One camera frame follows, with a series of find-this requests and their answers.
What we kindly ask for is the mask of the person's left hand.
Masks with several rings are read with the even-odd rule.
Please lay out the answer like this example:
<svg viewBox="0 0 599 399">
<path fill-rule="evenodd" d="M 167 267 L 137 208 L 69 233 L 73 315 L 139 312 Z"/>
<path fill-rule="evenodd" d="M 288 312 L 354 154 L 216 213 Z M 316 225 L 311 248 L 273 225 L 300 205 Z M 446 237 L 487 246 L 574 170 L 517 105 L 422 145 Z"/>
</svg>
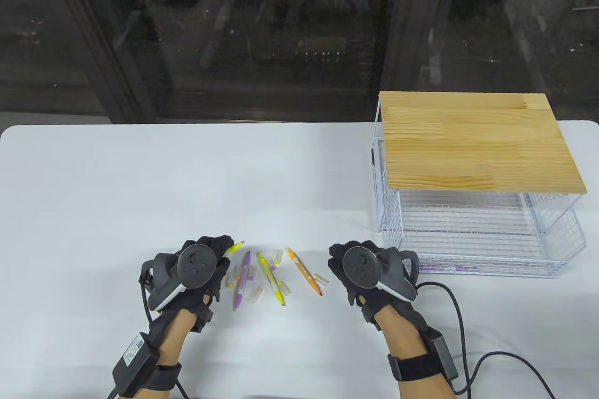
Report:
<svg viewBox="0 0 599 399">
<path fill-rule="evenodd" d="M 201 332 L 211 321 L 212 302 L 219 302 L 222 281 L 230 267 L 230 236 L 188 240 L 176 253 L 158 253 L 142 265 L 139 282 L 148 292 L 148 311 L 158 312 L 150 332 L 165 333 L 179 311 L 195 316 L 192 331 Z"/>
</svg>

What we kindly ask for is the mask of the person's right hand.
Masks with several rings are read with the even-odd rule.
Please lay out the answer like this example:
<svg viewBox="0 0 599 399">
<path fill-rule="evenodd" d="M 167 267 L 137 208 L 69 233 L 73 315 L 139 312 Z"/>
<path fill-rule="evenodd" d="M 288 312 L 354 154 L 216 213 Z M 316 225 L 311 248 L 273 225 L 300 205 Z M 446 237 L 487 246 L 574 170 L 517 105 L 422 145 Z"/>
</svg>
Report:
<svg viewBox="0 0 599 399">
<path fill-rule="evenodd" d="M 365 247 L 375 254 L 382 250 L 370 240 L 363 241 L 362 243 L 355 240 L 348 241 L 345 244 L 336 243 L 329 248 L 331 258 L 328 260 L 328 267 L 347 289 L 347 297 L 350 305 L 360 307 L 366 322 L 373 324 L 379 331 L 381 330 L 381 326 L 376 323 L 374 316 L 389 305 L 401 317 L 408 320 L 419 333 L 427 333 L 430 327 L 423 316 L 413 309 L 411 302 L 400 300 L 392 294 L 377 288 L 361 288 L 349 279 L 344 272 L 342 261 L 346 252 L 352 247 Z"/>
</svg>

